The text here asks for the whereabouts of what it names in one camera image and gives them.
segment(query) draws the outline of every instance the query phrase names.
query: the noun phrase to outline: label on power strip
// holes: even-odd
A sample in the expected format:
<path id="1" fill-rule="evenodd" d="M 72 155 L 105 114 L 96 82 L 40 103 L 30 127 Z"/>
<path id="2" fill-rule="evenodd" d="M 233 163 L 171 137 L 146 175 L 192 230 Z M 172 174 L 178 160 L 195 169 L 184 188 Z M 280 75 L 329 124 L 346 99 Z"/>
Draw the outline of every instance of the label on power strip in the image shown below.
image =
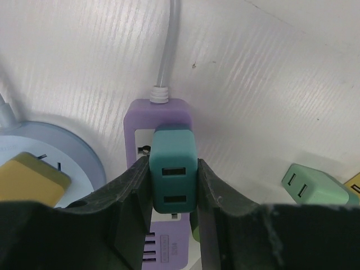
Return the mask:
<path id="1" fill-rule="evenodd" d="M 161 251 L 161 262 L 169 262 L 169 236 L 160 235 L 160 251 Z"/>

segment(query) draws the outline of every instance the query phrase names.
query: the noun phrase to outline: outlet socket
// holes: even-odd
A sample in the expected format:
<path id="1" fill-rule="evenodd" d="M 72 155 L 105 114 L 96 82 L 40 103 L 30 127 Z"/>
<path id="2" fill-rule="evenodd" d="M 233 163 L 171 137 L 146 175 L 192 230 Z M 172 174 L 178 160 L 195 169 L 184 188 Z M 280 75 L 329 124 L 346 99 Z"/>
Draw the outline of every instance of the outlet socket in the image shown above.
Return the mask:
<path id="1" fill-rule="evenodd" d="M 92 149 L 71 132 L 46 123 L 23 122 L 0 133 L 0 166 L 21 152 L 29 152 L 71 178 L 71 185 L 55 207 L 67 207 L 106 183 L 104 168 Z"/>
<path id="2" fill-rule="evenodd" d="M 150 154 L 154 129 L 137 129 L 135 130 L 135 154 L 136 160 L 142 156 Z"/>

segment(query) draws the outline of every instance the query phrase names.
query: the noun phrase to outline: yellow plug adapter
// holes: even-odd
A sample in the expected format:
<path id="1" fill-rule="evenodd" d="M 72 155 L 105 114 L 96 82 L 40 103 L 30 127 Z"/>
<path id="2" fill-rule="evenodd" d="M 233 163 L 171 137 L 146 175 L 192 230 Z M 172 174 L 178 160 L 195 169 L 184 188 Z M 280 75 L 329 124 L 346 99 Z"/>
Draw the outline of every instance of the yellow plug adapter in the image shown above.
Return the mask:
<path id="1" fill-rule="evenodd" d="M 31 200 L 54 207 L 70 184 L 66 174 L 27 152 L 0 167 L 0 201 Z"/>
<path id="2" fill-rule="evenodd" d="M 344 185 L 345 185 L 345 187 L 347 187 L 349 190 L 354 192 L 360 198 L 360 173 L 355 175 L 353 178 L 351 178 L 349 181 L 347 181 Z"/>

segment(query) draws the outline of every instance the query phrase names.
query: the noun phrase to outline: white power cord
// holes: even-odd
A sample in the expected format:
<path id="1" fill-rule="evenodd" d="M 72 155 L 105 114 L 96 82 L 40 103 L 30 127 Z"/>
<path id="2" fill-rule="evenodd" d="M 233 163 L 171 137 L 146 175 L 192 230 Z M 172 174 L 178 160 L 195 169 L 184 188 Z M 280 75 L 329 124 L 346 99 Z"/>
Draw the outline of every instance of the white power cord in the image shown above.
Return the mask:
<path id="1" fill-rule="evenodd" d="M 180 1 L 181 0 L 170 0 L 168 34 L 166 36 L 163 57 L 161 59 L 159 75 L 157 77 L 157 84 L 153 87 L 150 94 L 150 101 L 152 103 L 163 104 L 169 101 L 168 87 L 176 48 L 176 41 L 179 33 Z"/>
<path id="2" fill-rule="evenodd" d="M 0 94 L 0 127 L 2 129 L 11 129 L 18 127 L 15 114 L 9 103 L 5 103 L 4 98 Z"/>

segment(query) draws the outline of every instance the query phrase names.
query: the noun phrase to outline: green charger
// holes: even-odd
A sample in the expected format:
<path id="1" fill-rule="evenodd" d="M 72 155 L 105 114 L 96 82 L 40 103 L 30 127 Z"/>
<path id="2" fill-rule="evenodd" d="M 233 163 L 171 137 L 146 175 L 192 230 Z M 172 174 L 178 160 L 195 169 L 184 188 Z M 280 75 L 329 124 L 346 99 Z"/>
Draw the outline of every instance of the green charger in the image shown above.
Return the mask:
<path id="1" fill-rule="evenodd" d="M 282 185 L 298 204 L 359 204 L 359 197 L 334 177 L 299 164 L 289 167 Z"/>
<path id="2" fill-rule="evenodd" d="M 149 166 L 154 209 L 158 213 L 188 213 L 196 209 L 197 151 L 189 127 L 159 127 L 152 140 Z"/>

